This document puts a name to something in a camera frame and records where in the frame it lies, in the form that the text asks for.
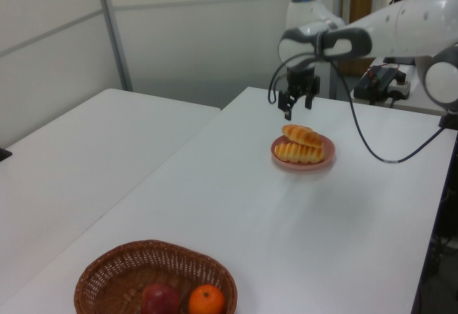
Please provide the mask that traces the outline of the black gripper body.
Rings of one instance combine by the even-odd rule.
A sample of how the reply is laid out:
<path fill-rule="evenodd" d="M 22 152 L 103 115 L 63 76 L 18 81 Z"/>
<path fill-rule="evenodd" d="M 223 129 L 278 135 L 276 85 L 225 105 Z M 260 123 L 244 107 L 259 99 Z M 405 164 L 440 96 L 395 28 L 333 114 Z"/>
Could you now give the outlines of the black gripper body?
<path fill-rule="evenodd" d="M 296 96 L 305 96 L 307 81 L 315 76 L 314 69 L 306 69 L 301 72 L 295 72 L 292 69 L 287 69 L 287 83 L 286 91 L 296 93 Z"/>

